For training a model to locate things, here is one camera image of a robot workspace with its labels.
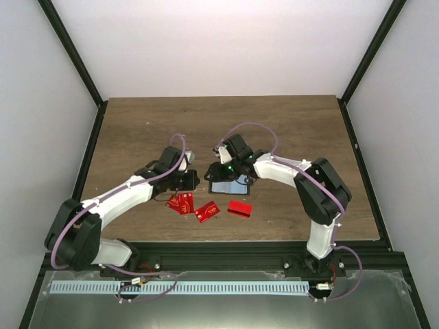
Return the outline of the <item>red magnetic stripe card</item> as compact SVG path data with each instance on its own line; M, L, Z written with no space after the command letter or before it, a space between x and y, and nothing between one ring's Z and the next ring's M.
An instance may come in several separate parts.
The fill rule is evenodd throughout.
M252 209L253 206L251 204L230 200L227 213L243 218L249 218L252 214Z

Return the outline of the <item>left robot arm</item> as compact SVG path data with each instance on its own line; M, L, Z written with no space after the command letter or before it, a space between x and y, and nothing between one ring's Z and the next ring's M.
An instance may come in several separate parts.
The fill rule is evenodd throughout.
M62 203L45 239L51 252L51 266L75 271L90 265L112 265L126 277L140 269L140 253L123 239L109 240L102 230L131 208L167 191L192 191L200 183L189 165L192 151L166 147L158 160L139 169L126 182L82 202Z

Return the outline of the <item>red VIP card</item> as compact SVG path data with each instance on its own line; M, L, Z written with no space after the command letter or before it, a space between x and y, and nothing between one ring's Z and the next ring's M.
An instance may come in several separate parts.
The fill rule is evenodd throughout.
M204 223L208 219L214 217L220 212L219 207L214 201L210 201L202 207L195 210L194 214L200 223Z

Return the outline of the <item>black leather card holder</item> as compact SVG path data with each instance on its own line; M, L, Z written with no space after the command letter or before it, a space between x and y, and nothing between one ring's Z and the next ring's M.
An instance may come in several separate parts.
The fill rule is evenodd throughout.
M241 175L232 182L210 182L210 194L225 194L225 195L249 195L250 187L255 180L246 175Z

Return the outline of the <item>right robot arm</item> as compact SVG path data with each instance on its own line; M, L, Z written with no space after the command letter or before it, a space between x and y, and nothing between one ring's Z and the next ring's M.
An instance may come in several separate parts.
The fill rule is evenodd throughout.
M240 134L213 148L218 161L210 164L204 179L211 183L232 182L242 175L254 180L272 180L296 189L305 213L311 219L304 266L313 276L328 268L336 247L335 235L352 199L351 192L331 163L282 158L272 151L252 150Z

